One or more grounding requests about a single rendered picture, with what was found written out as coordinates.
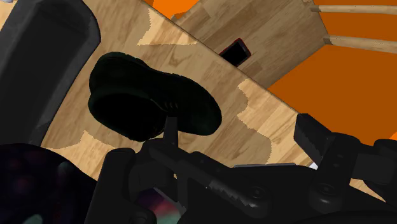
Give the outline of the black shoe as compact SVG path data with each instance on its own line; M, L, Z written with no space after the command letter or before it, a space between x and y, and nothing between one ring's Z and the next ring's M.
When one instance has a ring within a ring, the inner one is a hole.
M91 115L133 141L160 135L168 117L178 119L179 131L200 136L213 134L221 125L218 103L204 87L126 53L101 56L90 74L89 89Z

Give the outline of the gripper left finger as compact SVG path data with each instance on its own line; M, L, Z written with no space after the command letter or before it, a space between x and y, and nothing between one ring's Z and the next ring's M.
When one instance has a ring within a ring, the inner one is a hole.
M262 224L270 215L270 192L203 153L178 146L178 120L165 122L164 136L140 152L118 148L106 154L84 224L157 224L137 202L154 189L180 212L177 224Z

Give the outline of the black phone with red case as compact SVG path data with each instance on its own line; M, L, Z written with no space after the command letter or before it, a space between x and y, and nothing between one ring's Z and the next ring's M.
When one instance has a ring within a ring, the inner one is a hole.
M239 67L251 56L251 52L240 38L236 39L230 46L225 48L220 57L231 63L235 67Z

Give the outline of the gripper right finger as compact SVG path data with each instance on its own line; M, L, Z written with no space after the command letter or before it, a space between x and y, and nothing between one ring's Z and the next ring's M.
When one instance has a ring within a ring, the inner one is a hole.
M380 209L397 211L397 140L378 139L363 144L348 134L332 132L307 113L296 117L293 139L317 165L309 185L309 204L321 213L333 213L365 203L351 187L365 182L382 197Z

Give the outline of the light wooden side table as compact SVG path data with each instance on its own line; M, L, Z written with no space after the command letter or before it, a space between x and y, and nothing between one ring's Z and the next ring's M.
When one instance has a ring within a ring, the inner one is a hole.
M330 34L321 13L396 15L397 5L316 5L314 0L198 0L171 20L220 54L236 39L250 58L238 69L264 88L325 45L397 54L397 40Z

